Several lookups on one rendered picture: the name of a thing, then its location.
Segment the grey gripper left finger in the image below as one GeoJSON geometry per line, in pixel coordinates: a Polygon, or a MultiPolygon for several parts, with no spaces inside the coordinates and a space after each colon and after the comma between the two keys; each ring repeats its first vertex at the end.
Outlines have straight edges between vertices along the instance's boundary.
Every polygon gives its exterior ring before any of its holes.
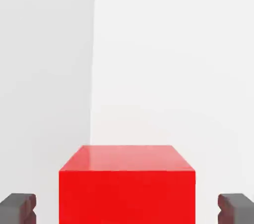
{"type": "Polygon", "coordinates": [[[0,203],[0,224],[36,224],[36,195],[11,193],[0,203]]]}

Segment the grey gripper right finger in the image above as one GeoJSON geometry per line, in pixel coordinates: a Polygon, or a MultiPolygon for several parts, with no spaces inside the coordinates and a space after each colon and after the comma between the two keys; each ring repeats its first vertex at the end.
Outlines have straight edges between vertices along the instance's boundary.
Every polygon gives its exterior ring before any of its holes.
{"type": "Polygon", "coordinates": [[[218,224],[254,224],[254,202],[244,194],[219,194],[218,224]]]}

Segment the small red cube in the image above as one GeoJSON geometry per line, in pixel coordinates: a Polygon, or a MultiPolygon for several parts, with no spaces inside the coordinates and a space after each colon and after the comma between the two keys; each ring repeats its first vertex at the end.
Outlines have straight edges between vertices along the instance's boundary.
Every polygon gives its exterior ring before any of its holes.
{"type": "Polygon", "coordinates": [[[59,224],[195,224],[195,170],[172,146],[82,146],[59,171],[59,224]]]}

